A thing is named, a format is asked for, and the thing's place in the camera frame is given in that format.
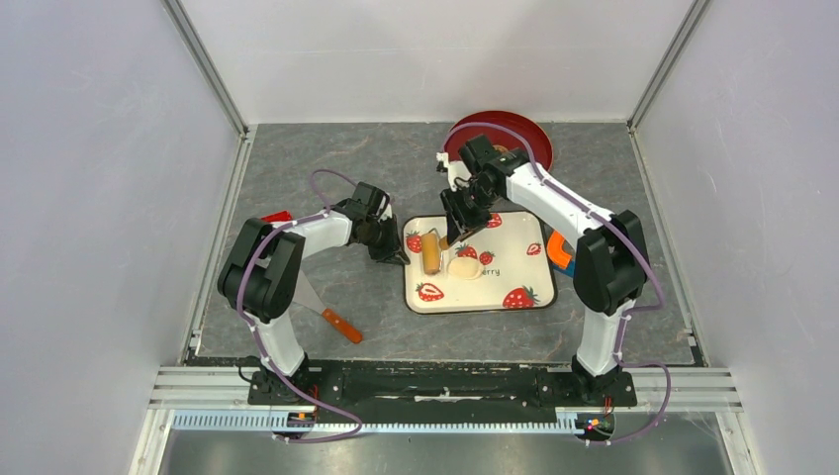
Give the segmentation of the wooden dough roller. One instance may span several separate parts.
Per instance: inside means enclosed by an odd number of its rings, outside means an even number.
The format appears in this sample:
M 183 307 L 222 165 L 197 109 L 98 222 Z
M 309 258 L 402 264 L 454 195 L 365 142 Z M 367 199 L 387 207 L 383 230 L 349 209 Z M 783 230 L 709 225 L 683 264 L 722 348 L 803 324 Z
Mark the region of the wooden dough roller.
M 440 274 L 444 268 L 444 253 L 450 248 L 447 236 L 431 228 L 420 236 L 421 268 L 425 275 Z

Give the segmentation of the white dough piece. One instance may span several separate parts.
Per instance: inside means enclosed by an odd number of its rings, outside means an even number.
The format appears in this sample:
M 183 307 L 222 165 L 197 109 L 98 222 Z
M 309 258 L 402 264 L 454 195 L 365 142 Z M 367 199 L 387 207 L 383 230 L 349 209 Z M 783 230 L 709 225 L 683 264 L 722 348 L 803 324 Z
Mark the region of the white dough piece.
M 484 272 L 484 265 L 473 257 L 454 257 L 447 266 L 449 277 L 459 280 L 475 280 L 480 278 Z

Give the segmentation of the white strawberry tray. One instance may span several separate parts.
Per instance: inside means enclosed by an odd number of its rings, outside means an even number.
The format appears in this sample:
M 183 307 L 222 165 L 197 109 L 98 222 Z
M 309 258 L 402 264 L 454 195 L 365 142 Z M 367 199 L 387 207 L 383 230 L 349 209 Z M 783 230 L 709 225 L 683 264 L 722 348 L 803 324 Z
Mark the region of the white strawberry tray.
M 421 268 L 420 236 L 431 228 L 443 234 L 443 216 L 414 217 L 403 228 L 410 263 L 405 266 L 405 301 L 420 315 L 541 309 L 557 296 L 555 277 L 546 256 L 540 221 L 531 213 L 493 213 L 489 225 L 455 243 L 444 253 L 440 274 Z M 477 258 L 484 265 L 475 280 L 448 276 L 454 257 Z

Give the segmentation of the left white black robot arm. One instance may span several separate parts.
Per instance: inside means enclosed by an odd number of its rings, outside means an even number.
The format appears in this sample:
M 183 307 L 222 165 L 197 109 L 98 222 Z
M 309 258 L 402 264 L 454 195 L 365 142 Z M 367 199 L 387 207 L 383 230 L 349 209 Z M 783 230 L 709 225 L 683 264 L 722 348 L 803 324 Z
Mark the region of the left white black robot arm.
M 247 325 L 261 363 L 276 373 L 273 392 L 288 404 L 304 401 L 311 389 L 309 375 L 299 370 L 306 352 L 289 317 L 302 262 L 356 243 L 365 245 L 375 262 L 410 262 L 391 213 L 351 218 L 340 211 L 321 211 L 279 223 L 247 220 L 220 272 L 219 293 Z

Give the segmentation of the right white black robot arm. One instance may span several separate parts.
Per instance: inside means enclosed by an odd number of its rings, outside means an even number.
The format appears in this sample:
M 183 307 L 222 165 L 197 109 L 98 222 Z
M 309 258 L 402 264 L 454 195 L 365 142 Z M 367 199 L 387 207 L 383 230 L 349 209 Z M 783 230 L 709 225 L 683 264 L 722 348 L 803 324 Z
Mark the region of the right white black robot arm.
M 579 401 L 599 402 L 619 373 L 623 321 L 651 278 L 637 217 L 629 211 L 613 214 L 584 200 L 517 150 L 472 166 L 450 160 L 445 152 L 436 160 L 448 180 L 440 194 L 448 245 L 485 229 L 500 199 L 523 207 L 570 242 L 576 260 L 573 286 L 585 307 L 571 388 Z

